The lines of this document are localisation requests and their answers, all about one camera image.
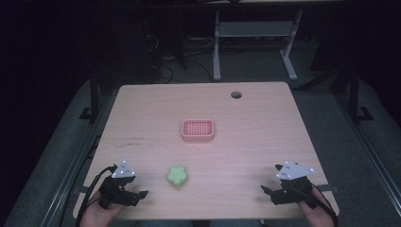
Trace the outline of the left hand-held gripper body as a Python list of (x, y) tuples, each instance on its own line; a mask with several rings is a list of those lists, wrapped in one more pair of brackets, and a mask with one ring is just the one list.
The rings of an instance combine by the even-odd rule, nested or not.
[(112, 175), (107, 177), (99, 188), (101, 199), (99, 205), (108, 209), (112, 203), (122, 204), (124, 199), (135, 198), (133, 192), (127, 191), (125, 186), (135, 179), (134, 171), (129, 167), (126, 160), (119, 166), (114, 166)]

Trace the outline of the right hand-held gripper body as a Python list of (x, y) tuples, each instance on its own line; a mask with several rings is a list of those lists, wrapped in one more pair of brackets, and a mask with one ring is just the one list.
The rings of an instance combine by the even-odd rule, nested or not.
[(316, 207), (312, 183), (308, 179), (309, 175), (315, 173), (312, 167), (285, 162), (283, 165), (276, 165), (275, 168), (278, 170), (276, 177), (281, 182), (276, 197), (282, 197), (285, 200), (284, 204), (305, 201), (310, 208)]

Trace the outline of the person's left hand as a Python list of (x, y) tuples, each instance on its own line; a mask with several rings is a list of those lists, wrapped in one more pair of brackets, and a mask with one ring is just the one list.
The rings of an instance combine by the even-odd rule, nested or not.
[(101, 194), (96, 191), (85, 205), (78, 227), (109, 227), (112, 220), (124, 209), (126, 205), (112, 203), (108, 209), (103, 209), (99, 204)]

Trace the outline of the person's right hand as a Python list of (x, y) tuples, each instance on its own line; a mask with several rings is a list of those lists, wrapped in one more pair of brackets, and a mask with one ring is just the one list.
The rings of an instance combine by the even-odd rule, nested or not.
[(335, 227), (334, 220), (320, 206), (312, 209), (305, 201), (300, 201), (298, 206), (304, 213), (310, 227)]

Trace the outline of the green flower-shaped soap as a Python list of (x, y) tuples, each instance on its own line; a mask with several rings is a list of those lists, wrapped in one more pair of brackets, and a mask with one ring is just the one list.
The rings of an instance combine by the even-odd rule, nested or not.
[(166, 178), (172, 185), (180, 187), (187, 182), (188, 174), (184, 166), (172, 166)]

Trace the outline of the pink soap dish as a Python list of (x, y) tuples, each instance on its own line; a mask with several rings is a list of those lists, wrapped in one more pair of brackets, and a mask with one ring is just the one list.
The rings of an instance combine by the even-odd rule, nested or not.
[(185, 119), (182, 122), (182, 139), (185, 142), (208, 142), (215, 138), (212, 119)]

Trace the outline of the black metal stand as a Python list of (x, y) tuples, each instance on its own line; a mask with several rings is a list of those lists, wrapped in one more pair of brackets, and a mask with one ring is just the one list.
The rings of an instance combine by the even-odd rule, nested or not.
[(374, 118), (366, 107), (358, 105), (359, 77), (357, 70), (352, 68), (349, 76), (348, 113), (358, 124), (360, 121), (373, 121)]
[(79, 118), (89, 120), (90, 123), (94, 123), (96, 121), (99, 112), (98, 80), (97, 80), (96, 69), (94, 69), (90, 75), (89, 85), (90, 85), (90, 106), (85, 107), (82, 110)]

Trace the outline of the grey metal floor rail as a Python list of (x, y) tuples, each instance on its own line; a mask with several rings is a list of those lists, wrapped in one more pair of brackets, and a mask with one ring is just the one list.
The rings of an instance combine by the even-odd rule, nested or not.
[(101, 95), (99, 115), (91, 119), (80, 119), (80, 115), (89, 106), (86, 100), (78, 98), (68, 108), (50, 140), (49, 152), (43, 158), (46, 185), (52, 187), (49, 193), (50, 203), (40, 221), (40, 227), (59, 227), (68, 209), (71, 193), (76, 180), (85, 166), (87, 155), (96, 137), (102, 133), (106, 118), (113, 106), (114, 96)]
[(388, 169), (385, 167), (381, 161), (379, 155), (372, 142), (369, 140), (366, 132), (360, 125), (358, 120), (355, 120), (353, 116), (348, 111), (348, 104), (345, 99), (341, 96), (334, 96), (334, 99), (339, 106), (342, 114), (356, 135), (359, 143), (362, 145), (366, 155), (373, 166), (375, 175), (380, 181), (383, 189), (385, 190), (392, 206), (394, 207), (396, 213), (401, 217), (401, 190), (396, 185), (393, 177), (390, 175)]

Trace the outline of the white metal desk frame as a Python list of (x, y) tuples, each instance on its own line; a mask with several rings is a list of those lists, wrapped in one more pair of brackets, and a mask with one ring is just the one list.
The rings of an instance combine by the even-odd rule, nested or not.
[(290, 59), (290, 52), (296, 38), (303, 16), (299, 9), (292, 21), (267, 22), (221, 22), (220, 13), (215, 14), (214, 52), (213, 52), (213, 79), (221, 80), (219, 41), (221, 38), (260, 38), (260, 37), (287, 37), (287, 45), (280, 50), (282, 62), (290, 80), (297, 80), (297, 74)]

